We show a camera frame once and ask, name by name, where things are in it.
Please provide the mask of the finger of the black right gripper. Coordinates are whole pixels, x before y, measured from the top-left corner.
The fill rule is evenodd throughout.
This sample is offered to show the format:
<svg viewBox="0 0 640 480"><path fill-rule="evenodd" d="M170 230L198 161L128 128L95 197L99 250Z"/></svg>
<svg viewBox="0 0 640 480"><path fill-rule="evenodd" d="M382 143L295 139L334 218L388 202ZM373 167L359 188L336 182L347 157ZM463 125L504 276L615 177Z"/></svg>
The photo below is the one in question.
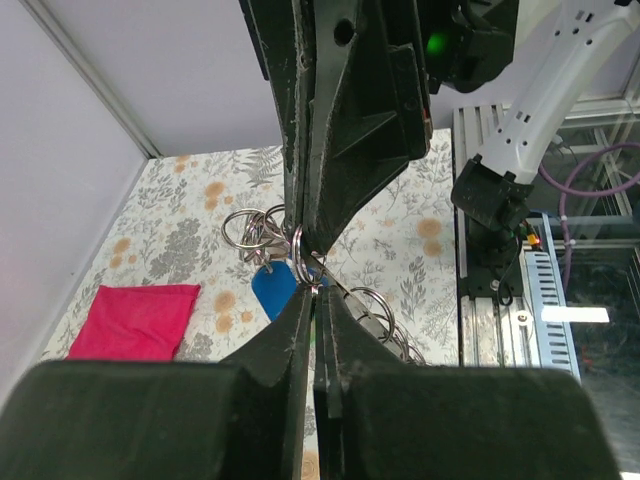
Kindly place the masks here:
<svg viewBox="0 0 640 480"><path fill-rule="evenodd" d="M428 150L427 74L414 1L318 1L309 157L299 222L325 254Z"/></svg>
<svg viewBox="0 0 640 480"><path fill-rule="evenodd" d="M242 1L240 7L263 77L270 83L282 137L285 231L315 240L310 159L316 80L313 1Z"/></svg>

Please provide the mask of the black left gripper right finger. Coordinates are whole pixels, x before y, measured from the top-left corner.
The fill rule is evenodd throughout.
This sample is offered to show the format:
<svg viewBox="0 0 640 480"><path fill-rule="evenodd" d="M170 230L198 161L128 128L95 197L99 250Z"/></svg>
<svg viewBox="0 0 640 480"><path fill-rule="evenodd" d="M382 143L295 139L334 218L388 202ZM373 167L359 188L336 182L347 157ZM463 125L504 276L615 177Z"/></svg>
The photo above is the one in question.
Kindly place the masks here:
<svg viewBox="0 0 640 480"><path fill-rule="evenodd" d="M616 479L594 407L568 373L401 361L337 287L315 300L324 479Z"/></svg>

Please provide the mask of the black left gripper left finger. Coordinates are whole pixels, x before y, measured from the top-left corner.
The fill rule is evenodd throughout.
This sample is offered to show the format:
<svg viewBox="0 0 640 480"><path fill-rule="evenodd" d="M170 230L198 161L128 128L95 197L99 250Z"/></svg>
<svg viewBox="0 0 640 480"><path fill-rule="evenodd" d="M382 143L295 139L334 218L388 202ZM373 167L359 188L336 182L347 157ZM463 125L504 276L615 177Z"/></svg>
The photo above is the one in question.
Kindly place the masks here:
<svg viewBox="0 0 640 480"><path fill-rule="evenodd" d="M314 296L216 363L48 361L1 413L5 479L297 479Z"/></svg>

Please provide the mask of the blue tag key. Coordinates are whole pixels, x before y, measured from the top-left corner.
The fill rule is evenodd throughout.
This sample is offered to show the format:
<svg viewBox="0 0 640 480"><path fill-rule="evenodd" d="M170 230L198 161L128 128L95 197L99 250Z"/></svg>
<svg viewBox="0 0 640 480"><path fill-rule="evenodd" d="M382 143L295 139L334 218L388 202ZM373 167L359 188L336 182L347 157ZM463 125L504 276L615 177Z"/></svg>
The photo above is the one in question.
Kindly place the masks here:
<svg viewBox="0 0 640 480"><path fill-rule="evenodd" d="M260 267L251 288L270 322L281 314L297 288L297 281L286 262L275 261Z"/></svg>

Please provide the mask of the grey disc with key rings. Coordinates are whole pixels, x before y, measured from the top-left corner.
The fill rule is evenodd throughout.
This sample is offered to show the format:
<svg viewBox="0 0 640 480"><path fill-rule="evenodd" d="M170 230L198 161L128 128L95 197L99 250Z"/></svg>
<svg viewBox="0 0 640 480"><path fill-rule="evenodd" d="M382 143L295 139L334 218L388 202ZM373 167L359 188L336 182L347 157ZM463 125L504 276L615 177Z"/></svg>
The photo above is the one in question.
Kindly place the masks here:
<svg viewBox="0 0 640 480"><path fill-rule="evenodd" d="M357 323L402 361L425 366L423 354L381 293L367 286L346 287L325 266L324 256L313 252L307 258L302 257L302 230L296 229L293 237L288 238L284 222L276 218L284 210L283 204L267 210L237 210L224 219L222 238L238 251L240 261L255 266L256 272L262 266L282 261L290 267L297 287L309 287L316 292L321 287L336 286Z"/></svg>

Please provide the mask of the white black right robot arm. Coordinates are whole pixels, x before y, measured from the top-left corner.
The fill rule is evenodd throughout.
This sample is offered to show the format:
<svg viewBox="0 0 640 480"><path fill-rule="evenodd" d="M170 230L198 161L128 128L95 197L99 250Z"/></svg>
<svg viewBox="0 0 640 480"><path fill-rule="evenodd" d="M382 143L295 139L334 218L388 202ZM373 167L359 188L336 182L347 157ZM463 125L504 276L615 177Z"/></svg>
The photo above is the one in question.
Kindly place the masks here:
<svg viewBox="0 0 640 480"><path fill-rule="evenodd" d="M298 280L433 135L441 87L473 92L513 59L515 1L244 1L283 140L285 235ZM607 58L639 27L635 1L564 1L550 38L451 199L493 238L513 234L543 151Z"/></svg>

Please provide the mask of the red folded cloth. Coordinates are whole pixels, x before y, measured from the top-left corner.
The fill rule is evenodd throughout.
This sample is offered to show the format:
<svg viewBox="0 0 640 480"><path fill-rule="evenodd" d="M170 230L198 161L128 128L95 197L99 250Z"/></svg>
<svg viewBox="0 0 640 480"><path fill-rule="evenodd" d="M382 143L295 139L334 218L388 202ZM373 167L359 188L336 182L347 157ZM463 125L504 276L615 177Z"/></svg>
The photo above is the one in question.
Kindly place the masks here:
<svg viewBox="0 0 640 480"><path fill-rule="evenodd" d="M173 360L184 338L201 287L101 286L87 320L72 343L69 360Z"/></svg>

